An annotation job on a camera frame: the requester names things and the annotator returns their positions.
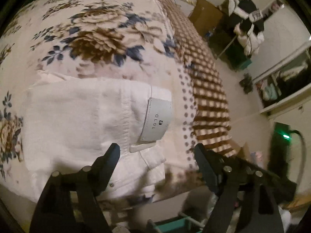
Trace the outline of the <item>white pants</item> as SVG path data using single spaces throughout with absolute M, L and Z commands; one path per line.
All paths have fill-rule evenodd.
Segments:
M 104 198 L 153 191 L 164 180 L 160 141 L 172 117 L 169 90 L 127 79 L 38 76 L 26 94 L 22 129 L 32 200 L 52 172 L 92 165 L 113 143 L 120 159 Z

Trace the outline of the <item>teal drying rack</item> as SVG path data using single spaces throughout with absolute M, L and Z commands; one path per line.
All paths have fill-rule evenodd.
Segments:
M 163 233 L 192 233 L 202 232 L 204 227 L 205 224 L 181 212 L 177 217 L 162 221 L 154 222 L 149 219 L 147 222 L 146 231 Z

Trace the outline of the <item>white wardrobe shelf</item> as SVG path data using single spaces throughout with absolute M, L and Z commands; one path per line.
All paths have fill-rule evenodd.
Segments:
M 259 112 L 270 114 L 310 92 L 310 41 L 253 79 Z

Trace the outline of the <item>floral bed blanket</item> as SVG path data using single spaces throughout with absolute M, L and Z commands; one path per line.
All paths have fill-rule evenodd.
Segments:
M 119 198 L 159 200 L 202 186 L 195 145 L 230 148 L 228 102 L 215 61 L 171 0 L 35 0 L 1 36 L 1 184 L 31 201 L 22 129 L 26 94 L 40 71 L 127 79 L 171 92 L 172 117 L 160 141 L 165 178 L 153 191 Z

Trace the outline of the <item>brown cardboard box by bed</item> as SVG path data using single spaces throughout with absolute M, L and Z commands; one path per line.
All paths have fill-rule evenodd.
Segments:
M 221 22 L 225 14 L 215 5 L 206 0 L 196 0 L 195 8 L 189 16 L 198 34 L 204 37 L 213 31 Z

